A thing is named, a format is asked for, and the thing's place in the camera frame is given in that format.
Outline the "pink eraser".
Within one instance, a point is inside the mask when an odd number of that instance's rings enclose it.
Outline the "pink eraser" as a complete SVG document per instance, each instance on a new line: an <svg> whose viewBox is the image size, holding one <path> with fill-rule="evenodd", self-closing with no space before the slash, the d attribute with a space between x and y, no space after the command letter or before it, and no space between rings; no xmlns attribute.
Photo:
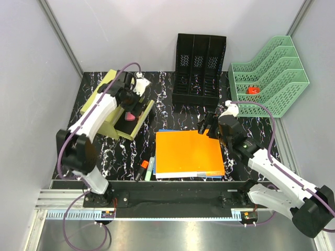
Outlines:
<svg viewBox="0 0 335 251"><path fill-rule="evenodd" d="M132 113L130 112L125 113L125 121L136 121L137 119L138 117L134 116Z"/></svg>

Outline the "black magazine file holder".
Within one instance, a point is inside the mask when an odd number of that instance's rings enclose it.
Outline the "black magazine file holder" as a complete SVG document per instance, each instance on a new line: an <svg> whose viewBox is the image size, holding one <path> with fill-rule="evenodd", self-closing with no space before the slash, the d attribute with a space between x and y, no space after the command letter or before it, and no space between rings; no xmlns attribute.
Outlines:
<svg viewBox="0 0 335 251"><path fill-rule="evenodd" d="M217 107L226 42L225 36L178 34L174 105Z"/></svg>

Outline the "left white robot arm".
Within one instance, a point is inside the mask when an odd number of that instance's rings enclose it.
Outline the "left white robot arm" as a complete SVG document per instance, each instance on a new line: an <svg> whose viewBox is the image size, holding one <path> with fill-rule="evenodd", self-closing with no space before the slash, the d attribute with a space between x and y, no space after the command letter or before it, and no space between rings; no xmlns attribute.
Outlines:
<svg viewBox="0 0 335 251"><path fill-rule="evenodd" d="M139 116L149 85L150 81L140 72L117 71L112 80L98 88L93 102L78 121L56 134L58 172L66 167L75 177L82 178L88 189L95 193L94 199L101 207L112 203L113 194L107 191L108 181L96 166L94 138L106 118L119 107Z"/></svg>

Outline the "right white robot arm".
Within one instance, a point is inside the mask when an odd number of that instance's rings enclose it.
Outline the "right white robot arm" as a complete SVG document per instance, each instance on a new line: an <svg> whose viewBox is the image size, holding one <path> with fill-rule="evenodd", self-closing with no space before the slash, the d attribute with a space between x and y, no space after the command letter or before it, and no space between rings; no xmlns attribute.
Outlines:
<svg viewBox="0 0 335 251"><path fill-rule="evenodd" d="M296 175L259 142L248 137L243 126L231 112L222 115L208 112L198 122L199 134L219 140L236 161L263 175L276 189L248 180L238 190L238 202L243 207L265 206L292 221L309 238L315 238L334 219L334 192L326 185L317 187Z"/></svg>

